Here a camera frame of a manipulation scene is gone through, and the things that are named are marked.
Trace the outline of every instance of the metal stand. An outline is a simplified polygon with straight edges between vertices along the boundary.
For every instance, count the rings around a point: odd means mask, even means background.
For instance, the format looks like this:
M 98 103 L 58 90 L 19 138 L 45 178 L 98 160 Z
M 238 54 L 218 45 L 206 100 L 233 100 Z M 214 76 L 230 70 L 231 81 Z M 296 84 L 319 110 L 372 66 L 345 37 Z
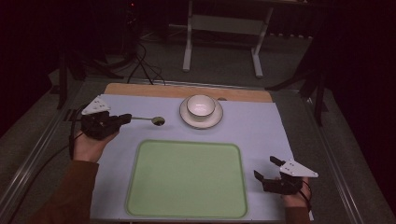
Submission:
M 262 47 L 269 21 L 271 19 L 273 8 L 267 9 L 264 21 L 243 20 L 236 18 L 224 18 L 205 15 L 195 15 L 192 13 L 192 0 L 189 1 L 189 16 L 187 20 L 187 44 L 184 52 L 183 71 L 189 72 L 191 66 L 192 52 L 192 29 L 207 30 L 214 32 L 227 32 L 244 35 L 258 35 L 259 40 L 255 48 L 251 50 L 251 56 L 254 64 L 256 77 L 262 77 L 262 65 L 260 63 L 259 52 Z

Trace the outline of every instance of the human hand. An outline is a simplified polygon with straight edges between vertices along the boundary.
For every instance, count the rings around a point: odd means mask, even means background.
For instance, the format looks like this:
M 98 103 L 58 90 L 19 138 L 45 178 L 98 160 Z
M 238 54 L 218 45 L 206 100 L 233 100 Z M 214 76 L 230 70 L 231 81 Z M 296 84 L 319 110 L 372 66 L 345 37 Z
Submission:
M 118 132 L 111 134 L 103 140 L 96 140 L 88 137 L 82 131 L 77 133 L 74 145 L 74 161 L 98 162 L 102 156 L 107 143 L 113 140 Z
M 303 187 L 301 188 L 301 192 L 305 195 L 306 199 L 309 201 L 311 199 L 311 189 L 308 186 L 308 177 L 303 177 Z M 310 209 L 308 206 L 308 201 L 303 197 L 300 192 L 297 192 L 293 195 L 282 195 L 283 204 L 285 207 L 306 207 L 308 210 Z

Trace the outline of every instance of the light green tray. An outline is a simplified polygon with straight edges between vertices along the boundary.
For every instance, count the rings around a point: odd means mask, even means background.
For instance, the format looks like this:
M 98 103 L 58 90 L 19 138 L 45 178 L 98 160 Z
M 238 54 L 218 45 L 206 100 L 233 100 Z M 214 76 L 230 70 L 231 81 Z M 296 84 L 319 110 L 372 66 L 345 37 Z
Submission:
M 243 217 L 248 206 L 239 148 L 143 141 L 135 158 L 126 210 L 144 217 Z

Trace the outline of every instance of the table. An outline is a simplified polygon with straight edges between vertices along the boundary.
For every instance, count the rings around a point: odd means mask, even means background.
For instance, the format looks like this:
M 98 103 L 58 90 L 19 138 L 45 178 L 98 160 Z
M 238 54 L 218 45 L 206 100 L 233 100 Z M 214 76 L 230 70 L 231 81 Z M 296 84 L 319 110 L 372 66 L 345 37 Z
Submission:
M 195 130 L 178 114 L 183 99 L 192 94 L 207 94 L 220 101 L 222 121 L 208 130 Z M 159 129 L 144 120 L 134 120 L 121 127 L 99 160 L 98 176 L 92 198 L 92 218 L 117 221 L 277 221 L 284 219 L 279 196 L 262 191 L 254 178 L 258 170 L 267 178 L 278 176 L 269 156 L 292 158 L 289 142 L 276 105 L 266 91 L 231 90 L 202 87 L 109 84 L 101 96 L 111 106 L 110 114 L 132 113 L 138 117 L 163 116 Z M 124 205 L 139 143 L 146 139 L 187 140 L 232 143 L 241 150 L 248 211 L 241 218 L 133 217 Z

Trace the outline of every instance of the spoon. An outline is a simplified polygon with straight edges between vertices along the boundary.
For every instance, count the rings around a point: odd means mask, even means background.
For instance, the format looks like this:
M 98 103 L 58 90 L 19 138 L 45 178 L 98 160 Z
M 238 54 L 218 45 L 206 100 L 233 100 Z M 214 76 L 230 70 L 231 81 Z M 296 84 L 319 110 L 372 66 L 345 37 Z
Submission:
M 146 119 L 146 118 L 132 117 L 131 119 Z M 163 117 L 155 117 L 155 118 L 146 119 L 146 120 L 151 120 L 151 122 L 157 126 L 163 126 L 165 124 L 165 119 Z

